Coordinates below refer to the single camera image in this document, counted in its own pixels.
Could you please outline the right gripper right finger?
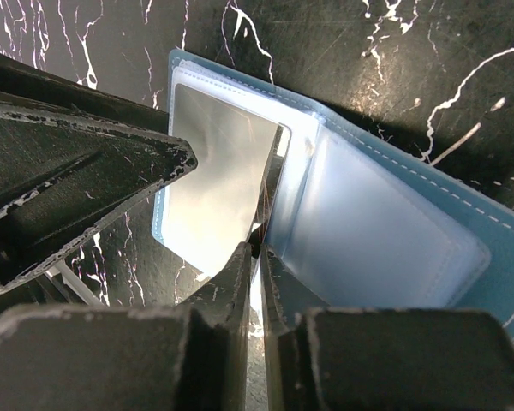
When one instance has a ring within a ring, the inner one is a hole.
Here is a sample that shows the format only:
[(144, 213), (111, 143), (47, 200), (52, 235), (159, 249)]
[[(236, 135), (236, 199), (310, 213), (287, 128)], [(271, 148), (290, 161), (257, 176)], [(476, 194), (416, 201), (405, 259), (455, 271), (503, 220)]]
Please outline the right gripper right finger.
[(260, 250), (263, 314), (271, 332), (295, 329), (310, 308), (329, 304), (303, 284), (268, 245)]

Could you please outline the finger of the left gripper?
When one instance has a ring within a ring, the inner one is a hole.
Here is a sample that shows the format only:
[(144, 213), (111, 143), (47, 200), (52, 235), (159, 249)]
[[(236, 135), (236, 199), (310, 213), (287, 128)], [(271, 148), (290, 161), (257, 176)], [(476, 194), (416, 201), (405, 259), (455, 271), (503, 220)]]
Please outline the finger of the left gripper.
[(1, 53), (0, 92), (157, 132), (168, 131), (169, 115), (164, 111), (93, 90)]
[(176, 137), (0, 102), (0, 295), (196, 165)]

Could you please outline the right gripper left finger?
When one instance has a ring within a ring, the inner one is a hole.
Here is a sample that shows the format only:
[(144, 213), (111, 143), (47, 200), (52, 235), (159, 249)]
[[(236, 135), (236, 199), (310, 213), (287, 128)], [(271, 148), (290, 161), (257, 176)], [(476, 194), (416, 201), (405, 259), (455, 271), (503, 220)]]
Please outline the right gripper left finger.
[(239, 243), (224, 268), (177, 307), (184, 323), (228, 330), (248, 328), (251, 246)]

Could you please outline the black VIP credit card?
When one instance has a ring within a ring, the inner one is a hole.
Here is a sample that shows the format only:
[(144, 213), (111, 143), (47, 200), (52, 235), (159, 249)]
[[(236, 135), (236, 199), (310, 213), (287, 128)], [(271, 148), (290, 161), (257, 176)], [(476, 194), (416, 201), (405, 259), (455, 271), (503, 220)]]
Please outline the black VIP credit card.
[(265, 219), (291, 132), (284, 125), (178, 84), (170, 132), (197, 166), (155, 196), (152, 234), (208, 276)]

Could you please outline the blue card holder wallet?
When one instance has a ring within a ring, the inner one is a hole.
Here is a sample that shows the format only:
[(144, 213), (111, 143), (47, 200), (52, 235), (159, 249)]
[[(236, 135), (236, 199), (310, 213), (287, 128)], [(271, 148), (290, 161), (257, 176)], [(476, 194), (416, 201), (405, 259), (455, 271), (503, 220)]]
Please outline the blue card holder wallet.
[(169, 131), (178, 84), (290, 130), (254, 229), (322, 300), (477, 308), (514, 338), (514, 211), (301, 94), (181, 50), (169, 80)]

